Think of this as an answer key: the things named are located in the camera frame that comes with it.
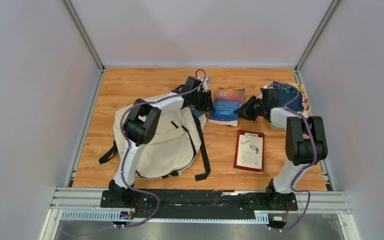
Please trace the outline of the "floral cover paperback book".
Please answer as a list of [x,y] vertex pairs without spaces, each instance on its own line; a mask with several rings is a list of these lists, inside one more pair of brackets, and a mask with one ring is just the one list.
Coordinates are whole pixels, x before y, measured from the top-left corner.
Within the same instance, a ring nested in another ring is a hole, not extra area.
[[193,108],[192,106],[190,106],[190,110],[191,110],[192,115],[194,117],[196,117],[198,120],[200,120],[201,122],[202,121],[204,121],[204,122],[207,121],[207,115],[206,115],[205,112],[199,111],[196,108]]

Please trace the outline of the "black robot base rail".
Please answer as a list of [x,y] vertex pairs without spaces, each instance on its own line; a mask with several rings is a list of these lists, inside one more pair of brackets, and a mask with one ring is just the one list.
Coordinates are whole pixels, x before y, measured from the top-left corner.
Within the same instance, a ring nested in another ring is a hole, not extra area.
[[128,189],[102,192],[100,207],[128,209],[133,219],[252,220],[256,211],[279,211],[280,216],[298,210],[293,193],[233,192],[223,190]]

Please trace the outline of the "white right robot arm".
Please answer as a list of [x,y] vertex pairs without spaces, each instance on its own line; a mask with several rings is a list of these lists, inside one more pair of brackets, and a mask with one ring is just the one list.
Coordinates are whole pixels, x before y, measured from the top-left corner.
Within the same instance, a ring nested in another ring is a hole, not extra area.
[[271,124],[283,127],[285,133],[285,161],[280,173],[265,190],[265,203],[273,210],[279,209],[285,200],[297,192],[296,184],[302,175],[319,161],[325,160],[328,146],[323,119],[320,116],[304,116],[289,108],[302,93],[293,87],[293,98],[280,104],[275,85],[261,88],[259,97],[252,96],[245,104],[234,110],[239,118],[255,121],[263,117]]

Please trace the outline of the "blue sunset cover book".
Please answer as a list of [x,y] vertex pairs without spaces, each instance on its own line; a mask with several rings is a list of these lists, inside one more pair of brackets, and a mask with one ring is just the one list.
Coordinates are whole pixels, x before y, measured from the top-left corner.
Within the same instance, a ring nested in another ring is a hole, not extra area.
[[239,115],[234,113],[243,105],[246,90],[218,88],[215,94],[213,106],[215,111],[208,118],[210,123],[238,126]]

